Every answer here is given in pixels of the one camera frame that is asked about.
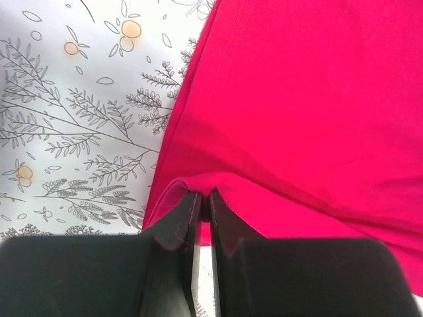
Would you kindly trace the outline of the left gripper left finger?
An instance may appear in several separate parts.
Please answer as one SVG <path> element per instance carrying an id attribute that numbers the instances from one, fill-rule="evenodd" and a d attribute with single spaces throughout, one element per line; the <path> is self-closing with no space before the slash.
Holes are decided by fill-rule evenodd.
<path id="1" fill-rule="evenodd" d="M 22 236 L 1 244 L 2 316 L 194 316 L 202 196 L 139 235 Z"/>

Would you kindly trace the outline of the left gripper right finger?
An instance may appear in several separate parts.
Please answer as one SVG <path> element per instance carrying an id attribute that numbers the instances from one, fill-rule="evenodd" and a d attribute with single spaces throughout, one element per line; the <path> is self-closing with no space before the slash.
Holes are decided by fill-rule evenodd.
<path id="1" fill-rule="evenodd" d="M 403 273 L 365 238 L 266 238 L 210 194 L 218 316 L 418 316 Z"/>

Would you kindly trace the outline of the red t shirt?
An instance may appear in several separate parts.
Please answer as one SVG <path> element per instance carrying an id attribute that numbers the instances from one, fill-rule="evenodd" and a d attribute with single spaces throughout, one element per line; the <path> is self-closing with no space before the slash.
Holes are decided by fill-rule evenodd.
<path id="1" fill-rule="evenodd" d="M 217 1 L 143 227 L 186 190 L 267 237 L 386 243 L 422 295 L 422 2 Z"/>

